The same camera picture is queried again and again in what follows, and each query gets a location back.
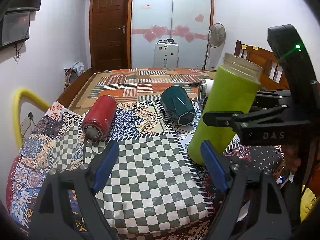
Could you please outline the brown wooden door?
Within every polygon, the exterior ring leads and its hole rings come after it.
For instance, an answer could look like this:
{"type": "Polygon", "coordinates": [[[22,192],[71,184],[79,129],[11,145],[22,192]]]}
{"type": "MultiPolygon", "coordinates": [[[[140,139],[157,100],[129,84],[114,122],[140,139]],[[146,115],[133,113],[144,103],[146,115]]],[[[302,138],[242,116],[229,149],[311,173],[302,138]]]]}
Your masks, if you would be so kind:
{"type": "Polygon", "coordinates": [[[89,42],[95,72],[127,68],[129,0],[90,0],[89,42]]]}

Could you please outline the white thermos bottle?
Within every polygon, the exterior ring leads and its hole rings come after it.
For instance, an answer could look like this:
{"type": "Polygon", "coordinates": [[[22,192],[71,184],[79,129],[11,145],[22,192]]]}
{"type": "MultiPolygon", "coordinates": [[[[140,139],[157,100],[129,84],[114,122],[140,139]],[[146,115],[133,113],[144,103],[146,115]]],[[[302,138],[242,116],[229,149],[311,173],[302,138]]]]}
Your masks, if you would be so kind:
{"type": "Polygon", "coordinates": [[[199,104],[203,104],[205,99],[208,98],[212,90],[214,80],[212,79],[202,79],[199,82],[197,91],[197,100],[199,104]]]}

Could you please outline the frosted sliding wardrobe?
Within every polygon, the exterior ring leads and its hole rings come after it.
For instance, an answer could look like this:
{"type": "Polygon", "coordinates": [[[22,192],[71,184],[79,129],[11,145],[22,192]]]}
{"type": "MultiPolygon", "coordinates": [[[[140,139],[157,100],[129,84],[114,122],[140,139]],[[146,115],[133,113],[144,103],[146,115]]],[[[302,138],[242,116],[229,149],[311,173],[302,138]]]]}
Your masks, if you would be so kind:
{"type": "Polygon", "coordinates": [[[179,68],[203,68],[213,0],[132,0],[131,66],[150,68],[156,43],[178,44],[179,68]]]}

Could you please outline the white standing fan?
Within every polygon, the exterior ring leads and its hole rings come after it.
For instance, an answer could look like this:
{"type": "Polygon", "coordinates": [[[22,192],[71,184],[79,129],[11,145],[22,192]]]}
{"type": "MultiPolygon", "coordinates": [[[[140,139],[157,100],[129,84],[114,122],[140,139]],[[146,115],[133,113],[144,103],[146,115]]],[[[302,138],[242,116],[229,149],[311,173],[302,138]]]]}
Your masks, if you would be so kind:
{"type": "Polygon", "coordinates": [[[208,31],[207,50],[203,65],[204,69],[216,70],[222,56],[225,40],[225,27],[220,22],[214,23],[208,31]]]}

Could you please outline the clothes pile on bedframe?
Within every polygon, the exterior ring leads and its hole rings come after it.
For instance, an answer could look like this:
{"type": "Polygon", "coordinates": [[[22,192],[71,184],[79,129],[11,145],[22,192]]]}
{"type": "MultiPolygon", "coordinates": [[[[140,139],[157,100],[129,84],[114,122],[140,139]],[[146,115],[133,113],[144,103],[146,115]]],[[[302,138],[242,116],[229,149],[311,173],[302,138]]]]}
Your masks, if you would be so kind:
{"type": "Polygon", "coordinates": [[[85,72],[85,67],[82,61],[73,63],[72,67],[69,69],[64,69],[65,71],[65,87],[68,87],[77,77],[85,72]]]}

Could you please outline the wooden bed headboard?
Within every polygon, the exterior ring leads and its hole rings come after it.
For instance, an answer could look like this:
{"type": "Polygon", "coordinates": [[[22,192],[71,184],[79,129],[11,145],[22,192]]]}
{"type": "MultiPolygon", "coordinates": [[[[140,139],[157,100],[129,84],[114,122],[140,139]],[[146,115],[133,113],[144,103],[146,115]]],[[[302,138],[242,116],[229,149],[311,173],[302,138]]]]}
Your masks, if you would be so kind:
{"type": "Polygon", "coordinates": [[[249,46],[237,40],[234,55],[260,66],[261,90],[289,90],[289,84],[281,65],[271,51],[256,46],[249,46]]]}

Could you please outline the lime green bottle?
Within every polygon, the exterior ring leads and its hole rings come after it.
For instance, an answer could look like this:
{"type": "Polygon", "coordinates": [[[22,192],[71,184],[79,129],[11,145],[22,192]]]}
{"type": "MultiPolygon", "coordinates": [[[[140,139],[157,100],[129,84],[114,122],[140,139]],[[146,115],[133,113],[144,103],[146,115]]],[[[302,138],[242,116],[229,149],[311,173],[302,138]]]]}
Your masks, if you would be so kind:
{"type": "MultiPolygon", "coordinates": [[[[248,113],[260,87],[262,71],[255,63],[226,53],[223,64],[217,69],[203,113],[248,113]]],[[[195,163],[204,165],[201,142],[210,140],[217,152],[222,153],[234,136],[231,128],[207,126],[201,118],[188,146],[189,157],[195,163]]]]}

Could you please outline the white box appliance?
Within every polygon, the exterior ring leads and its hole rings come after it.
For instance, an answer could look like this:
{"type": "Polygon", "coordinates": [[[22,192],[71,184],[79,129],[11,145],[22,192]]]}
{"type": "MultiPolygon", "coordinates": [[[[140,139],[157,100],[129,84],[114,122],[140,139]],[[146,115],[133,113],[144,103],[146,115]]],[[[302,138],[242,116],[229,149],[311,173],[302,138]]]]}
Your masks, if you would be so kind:
{"type": "Polygon", "coordinates": [[[177,68],[179,45],[173,38],[159,40],[155,43],[153,67],[177,68]]]}

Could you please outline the red thermos bottle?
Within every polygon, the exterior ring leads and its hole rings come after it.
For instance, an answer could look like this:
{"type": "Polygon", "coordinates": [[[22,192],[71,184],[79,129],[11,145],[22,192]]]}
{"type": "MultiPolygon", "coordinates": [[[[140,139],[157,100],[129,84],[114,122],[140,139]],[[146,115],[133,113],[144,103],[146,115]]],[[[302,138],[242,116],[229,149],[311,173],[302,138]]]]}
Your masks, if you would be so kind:
{"type": "Polygon", "coordinates": [[[110,95],[100,96],[82,121],[82,131],[93,141],[107,137],[112,120],[116,113],[117,103],[110,95]]]}

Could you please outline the grey wall panel screen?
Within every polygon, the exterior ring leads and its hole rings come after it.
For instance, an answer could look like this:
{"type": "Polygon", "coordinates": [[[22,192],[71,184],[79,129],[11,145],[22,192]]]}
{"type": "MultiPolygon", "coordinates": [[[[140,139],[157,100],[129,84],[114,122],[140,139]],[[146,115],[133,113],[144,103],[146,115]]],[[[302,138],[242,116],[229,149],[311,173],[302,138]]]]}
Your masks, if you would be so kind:
{"type": "Polygon", "coordinates": [[[30,13],[15,12],[4,15],[1,20],[1,49],[29,38],[30,13]]]}

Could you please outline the striped patchwork bed mat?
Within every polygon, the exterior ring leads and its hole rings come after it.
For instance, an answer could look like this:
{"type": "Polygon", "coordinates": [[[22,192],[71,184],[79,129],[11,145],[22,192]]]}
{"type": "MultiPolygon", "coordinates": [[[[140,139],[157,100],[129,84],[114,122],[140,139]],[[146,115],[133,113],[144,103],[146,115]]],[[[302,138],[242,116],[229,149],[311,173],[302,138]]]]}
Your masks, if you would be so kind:
{"type": "Polygon", "coordinates": [[[133,68],[93,74],[77,93],[69,109],[82,114],[102,95],[111,95],[116,102],[142,102],[160,99],[164,90],[181,86],[189,98],[197,97],[199,82],[213,80],[216,71],[187,68],[133,68]]]}

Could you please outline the yellow foam tube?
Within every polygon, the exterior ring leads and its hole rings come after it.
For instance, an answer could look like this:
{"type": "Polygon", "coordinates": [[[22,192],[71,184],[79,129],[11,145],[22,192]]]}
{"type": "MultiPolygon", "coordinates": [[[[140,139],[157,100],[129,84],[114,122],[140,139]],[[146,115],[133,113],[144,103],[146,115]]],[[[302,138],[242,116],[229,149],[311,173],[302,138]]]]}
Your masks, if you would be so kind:
{"type": "Polygon", "coordinates": [[[23,109],[26,103],[35,106],[44,113],[46,113],[46,111],[51,107],[51,104],[47,103],[45,100],[25,87],[21,87],[16,90],[12,103],[12,121],[18,150],[23,145],[21,114],[26,113],[26,111],[23,109]]]}

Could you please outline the dark green faceted cup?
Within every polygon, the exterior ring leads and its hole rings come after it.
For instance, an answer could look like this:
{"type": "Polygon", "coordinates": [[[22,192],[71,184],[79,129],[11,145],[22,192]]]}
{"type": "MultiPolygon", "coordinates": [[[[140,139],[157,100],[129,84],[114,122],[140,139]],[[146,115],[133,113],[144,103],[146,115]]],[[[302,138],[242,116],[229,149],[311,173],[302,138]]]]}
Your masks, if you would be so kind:
{"type": "Polygon", "coordinates": [[[171,86],[161,94],[161,103],[172,121],[180,126],[188,126],[195,118],[195,109],[185,89],[171,86]]]}

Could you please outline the patchwork patterned cloth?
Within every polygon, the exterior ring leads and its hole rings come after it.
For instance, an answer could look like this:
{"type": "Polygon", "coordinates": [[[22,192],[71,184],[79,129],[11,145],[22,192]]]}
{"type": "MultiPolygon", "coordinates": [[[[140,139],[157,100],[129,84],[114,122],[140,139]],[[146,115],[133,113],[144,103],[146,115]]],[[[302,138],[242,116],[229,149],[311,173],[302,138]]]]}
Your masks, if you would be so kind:
{"type": "MultiPolygon", "coordinates": [[[[182,127],[171,122],[159,101],[118,103],[108,139],[118,142],[119,158],[96,200],[120,239],[205,238],[224,195],[207,168],[187,155],[202,114],[198,104],[194,109],[193,122],[182,127]]],[[[85,138],[83,120],[53,103],[15,158],[6,205],[24,233],[49,170],[74,170],[106,147],[106,140],[85,138]]]]}

